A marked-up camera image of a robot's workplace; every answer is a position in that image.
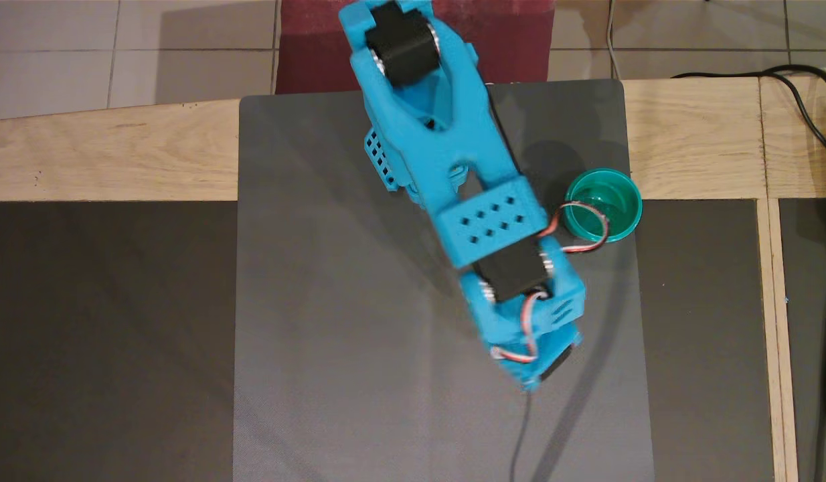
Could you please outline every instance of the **floor tile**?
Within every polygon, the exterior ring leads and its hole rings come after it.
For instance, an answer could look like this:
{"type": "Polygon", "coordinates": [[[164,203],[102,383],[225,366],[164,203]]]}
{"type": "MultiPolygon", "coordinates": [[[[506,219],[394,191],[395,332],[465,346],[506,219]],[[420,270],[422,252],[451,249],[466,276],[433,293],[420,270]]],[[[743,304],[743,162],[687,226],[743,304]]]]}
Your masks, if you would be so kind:
{"type": "Polygon", "coordinates": [[[110,52],[0,52],[0,119],[106,108],[110,52]]]}
{"type": "Polygon", "coordinates": [[[550,51],[547,80],[609,79],[607,51],[550,51]]]}
{"type": "Polygon", "coordinates": [[[826,52],[791,51],[791,64],[806,64],[814,65],[814,67],[826,67],[826,52]]]}
{"type": "Polygon", "coordinates": [[[116,48],[271,49],[276,3],[123,0],[116,48]]]}
{"type": "Polygon", "coordinates": [[[826,49],[826,0],[790,0],[792,49],[826,49]]]}
{"type": "Polygon", "coordinates": [[[685,72],[733,74],[787,63],[787,52],[616,51],[624,79],[665,79],[685,72]]]}
{"type": "Polygon", "coordinates": [[[116,51],[110,107],[270,94],[272,52],[116,51]]]}
{"type": "Polygon", "coordinates": [[[619,1],[612,42],[630,49],[785,49],[781,0],[619,1]]]}
{"type": "Polygon", "coordinates": [[[0,2],[0,52],[112,50],[115,0],[0,2]]]}
{"type": "Polygon", "coordinates": [[[554,5],[552,49],[606,48],[606,0],[559,0],[554,5]]]}

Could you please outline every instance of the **red white wire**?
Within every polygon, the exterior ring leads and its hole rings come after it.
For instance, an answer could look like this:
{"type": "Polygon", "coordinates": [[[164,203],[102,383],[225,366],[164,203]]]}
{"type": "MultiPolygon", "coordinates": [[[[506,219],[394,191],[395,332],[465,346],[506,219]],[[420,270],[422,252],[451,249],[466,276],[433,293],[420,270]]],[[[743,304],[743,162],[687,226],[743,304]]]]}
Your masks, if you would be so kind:
{"type": "Polygon", "coordinates": [[[538,344],[536,344],[535,335],[532,333],[532,305],[535,304],[536,299],[544,296],[547,296],[547,293],[539,291],[529,294],[529,296],[523,300],[523,311],[520,313],[520,327],[526,336],[526,349],[529,351],[529,354],[514,353],[514,351],[508,351],[493,345],[493,347],[490,347],[490,356],[492,356],[493,359],[506,359],[524,364],[532,363],[538,359],[538,344]]]}
{"type": "Polygon", "coordinates": [[[556,214],[553,216],[553,220],[551,220],[550,225],[547,228],[544,228],[544,231],[538,233],[538,238],[543,238],[550,234],[553,234],[556,231],[556,228],[559,228],[559,215],[561,214],[562,210],[565,210],[568,206],[576,206],[577,208],[584,208],[584,210],[591,211],[591,214],[597,216],[597,219],[600,220],[600,225],[603,226],[603,235],[600,236],[600,239],[596,241],[594,244],[576,244],[573,246],[565,246],[562,248],[562,251],[565,253],[585,253],[588,251],[593,251],[600,248],[604,243],[606,243],[606,239],[609,238],[609,220],[606,219],[606,216],[603,216],[603,213],[600,210],[597,210],[594,206],[590,204],[586,204],[585,202],[579,201],[569,201],[565,204],[560,205],[559,210],[556,211],[556,214]]]}
{"type": "MultiPolygon", "coordinates": [[[[550,225],[547,226],[544,231],[538,233],[538,238],[543,238],[547,235],[553,234],[556,231],[556,228],[559,228],[559,214],[561,214],[562,210],[565,210],[568,206],[576,206],[578,208],[584,208],[584,210],[591,211],[591,213],[597,216],[597,219],[600,220],[600,225],[603,226],[603,235],[600,236],[600,239],[598,239],[594,244],[565,246],[562,248],[562,251],[565,253],[583,253],[596,250],[606,243],[606,239],[609,238],[609,220],[607,220],[606,216],[603,216],[603,213],[597,210],[597,208],[585,204],[584,202],[577,201],[570,201],[560,205],[559,210],[556,211],[556,214],[554,214],[550,225]]],[[[547,293],[537,291],[529,294],[526,299],[523,300],[523,308],[520,312],[520,327],[523,330],[523,335],[526,336],[526,349],[529,353],[514,353],[514,351],[508,351],[504,348],[493,345],[493,347],[490,347],[490,356],[493,357],[493,359],[506,359],[523,364],[529,364],[538,359],[538,344],[536,344],[535,335],[532,332],[532,306],[535,304],[536,300],[544,298],[545,296],[547,296],[547,293]]]]}

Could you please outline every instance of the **dark gray surface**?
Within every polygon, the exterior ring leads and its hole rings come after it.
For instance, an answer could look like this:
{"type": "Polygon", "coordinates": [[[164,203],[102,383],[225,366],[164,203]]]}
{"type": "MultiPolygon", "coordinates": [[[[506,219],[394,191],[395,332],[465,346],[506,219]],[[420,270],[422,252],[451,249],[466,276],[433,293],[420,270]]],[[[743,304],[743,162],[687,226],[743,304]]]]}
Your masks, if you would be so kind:
{"type": "Polygon", "coordinates": [[[236,204],[0,204],[0,482],[232,476],[236,204]]]}
{"type": "Polygon", "coordinates": [[[826,480],[821,373],[826,336],[826,199],[781,199],[779,214],[801,482],[826,480]]]}
{"type": "MultiPolygon", "coordinates": [[[[495,99],[550,210],[581,171],[628,170],[618,82],[495,99]]],[[[367,162],[361,102],[241,103],[235,480],[507,479],[523,396],[423,211],[367,162]]],[[[535,394],[518,480],[653,480],[634,240],[572,262],[585,342],[535,394]]]]}
{"type": "Polygon", "coordinates": [[[755,202],[645,202],[637,256],[657,480],[773,480],[755,202]]]}

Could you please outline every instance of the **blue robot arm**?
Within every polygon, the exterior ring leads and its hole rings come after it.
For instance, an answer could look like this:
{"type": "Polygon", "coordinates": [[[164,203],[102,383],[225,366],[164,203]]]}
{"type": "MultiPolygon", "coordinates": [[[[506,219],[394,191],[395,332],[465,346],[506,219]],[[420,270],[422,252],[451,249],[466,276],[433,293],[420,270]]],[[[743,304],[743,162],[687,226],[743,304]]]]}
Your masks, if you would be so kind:
{"type": "Polygon", "coordinates": [[[471,266],[460,284],[487,351],[523,353],[533,336],[533,360],[496,356],[533,390],[581,341],[585,286],[555,239],[538,238],[548,217],[492,117],[475,49],[430,0],[361,0],[339,18],[373,125],[368,157],[386,189],[404,188],[428,213],[452,265],[471,266]],[[469,170],[483,192],[462,199],[469,170]],[[524,333],[523,302],[538,292],[524,333]]]}

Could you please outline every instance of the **plastic cup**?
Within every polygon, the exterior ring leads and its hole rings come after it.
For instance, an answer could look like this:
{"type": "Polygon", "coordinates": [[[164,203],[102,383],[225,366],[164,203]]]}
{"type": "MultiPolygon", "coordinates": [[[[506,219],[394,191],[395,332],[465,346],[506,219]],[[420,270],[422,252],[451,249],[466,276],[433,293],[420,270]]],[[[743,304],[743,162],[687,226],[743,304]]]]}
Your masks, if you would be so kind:
{"type": "MultiPolygon", "coordinates": [[[[601,211],[609,220],[608,243],[624,238],[639,225],[642,196],[627,174],[614,169],[593,169],[580,174],[568,187],[567,201],[584,202],[601,211]]],[[[576,237],[596,242],[603,226],[593,213],[582,208],[565,208],[565,225],[576,237]]]]}

